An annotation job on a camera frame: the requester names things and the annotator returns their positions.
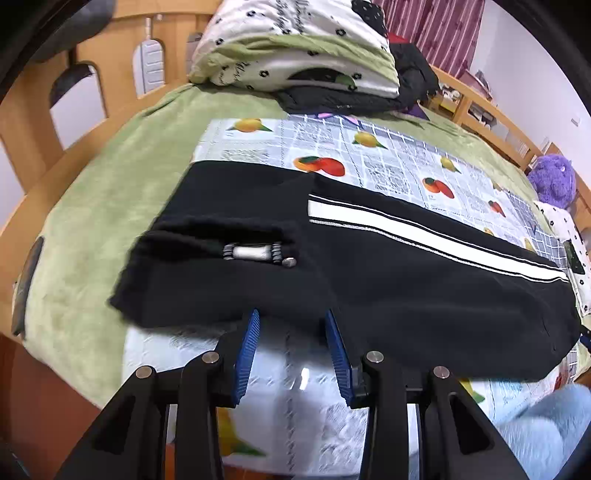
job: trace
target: fruit print bedsheet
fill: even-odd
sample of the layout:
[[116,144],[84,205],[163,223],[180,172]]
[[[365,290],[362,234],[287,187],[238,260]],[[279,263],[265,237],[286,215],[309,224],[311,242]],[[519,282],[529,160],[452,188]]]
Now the fruit print bedsheet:
[[408,135],[351,116],[213,120],[193,161],[314,171],[406,200],[535,251],[566,269],[566,253],[519,197],[482,170]]

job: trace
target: purple plush toy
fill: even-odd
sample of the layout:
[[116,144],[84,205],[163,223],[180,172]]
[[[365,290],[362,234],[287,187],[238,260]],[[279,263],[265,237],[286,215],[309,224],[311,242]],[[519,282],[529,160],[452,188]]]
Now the purple plush toy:
[[527,179],[540,201],[565,209],[577,192],[574,169],[562,155],[545,155],[536,160]]

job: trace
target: lemon print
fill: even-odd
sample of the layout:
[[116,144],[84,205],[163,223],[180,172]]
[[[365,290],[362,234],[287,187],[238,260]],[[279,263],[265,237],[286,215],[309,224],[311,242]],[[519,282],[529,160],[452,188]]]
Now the lemon print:
[[233,453],[242,453],[255,457],[266,456],[262,451],[248,445],[247,442],[237,437],[227,408],[217,408],[217,435],[220,440],[220,455],[226,457]]
[[375,138],[374,135],[369,134],[367,132],[357,132],[355,134],[355,139],[353,140],[353,143],[363,145],[364,147],[369,147],[369,148],[374,148],[374,147],[386,148],[380,142],[378,142],[378,139]]
[[453,164],[453,162],[447,157],[441,157],[441,166],[446,170],[461,173]]
[[531,242],[530,242],[530,240],[529,240],[528,238],[524,238],[524,239],[523,239],[523,243],[525,244],[525,248],[526,248],[527,250],[529,250],[530,252],[533,252],[533,253],[537,253],[537,252],[535,251],[535,248],[534,248],[534,246],[531,244]]
[[265,127],[262,124],[260,118],[241,118],[228,130],[238,130],[243,133],[255,132],[257,130],[263,130],[264,132],[272,132],[270,128]]
[[470,394],[470,396],[474,399],[474,401],[476,403],[484,402],[485,398],[482,395],[480,395],[478,392],[474,391],[474,389],[472,388],[472,385],[470,383],[470,380],[460,380],[460,383],[462,384],[462,387],[464,387],[466,389],[466,391]]

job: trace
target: red striped curtain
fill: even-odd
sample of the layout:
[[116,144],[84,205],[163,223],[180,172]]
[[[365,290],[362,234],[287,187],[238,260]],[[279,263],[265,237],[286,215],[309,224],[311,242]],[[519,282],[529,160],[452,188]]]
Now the red striped curtain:
[[414,43],[427,61],[459,77],[469,69],[485,0],[374,0],[390,33]]

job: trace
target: wooden crib rail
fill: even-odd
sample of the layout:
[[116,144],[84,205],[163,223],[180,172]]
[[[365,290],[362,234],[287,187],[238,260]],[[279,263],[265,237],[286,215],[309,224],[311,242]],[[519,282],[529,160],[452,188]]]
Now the wooden crib rail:
[[[454,88],[458,92],[462,94],[460,98],[460,102],[454,105],[449,100],[443,99],[441,95],[438,95],[437,98],[431,101],[429,104],[429,108],[437,111],[439,106],[443,103],[448,103],[450,105],[447,108],[454,111],[452,121],[460,125],[461,127],[467,127],[468,129],[476,132],[480,137],[482,137],[492,148],[494,148],[497,152],[500,153],[501,156],[505,157],[510,162],[514,163],[518,166],[521,170],[525,170],[530,162],[533,160],[534,156],[541,156],[542,152],[537,147],[535,143],[533,143],[527,135],[525,135],[517,125],[515,125],[503,112],[501,112],[496,106],[490,103],[486,98],[480,95],[478,92],[471,89],[468,85],[460,82],[457,78],[452,77],[447,72],[438,69],[437,67],[431,66],[437,77],[439,78],[440,83],[445,83],[450,87]],[[491,130],[487,129],[484,125],[482,125],[476,118],[474,118],[468,110],[475,103],[484,110],[489,112],[493,115],[497,121],[505,125],[509,131],[516,136],[520,141],[522,141],[528,147],[528,151],[522,157],[521,154],[508,142],[500,138],[499,136],[495,135]]]
[[[49,94],[67,69],[67,55],[29,64],[0,103],[0,138],[25,197],[0,229],[0,334],[10,335],[14,284],[45,218],[84,166],[137,112],[186,82],[186,42],[203,31],[221,0],[118,0],[109,25],[76,47],[77,61],[98,73],[106,119],[63,150],[50,115]],[[137,97],[132,56],[147,38],[164,50],[165,85]]]

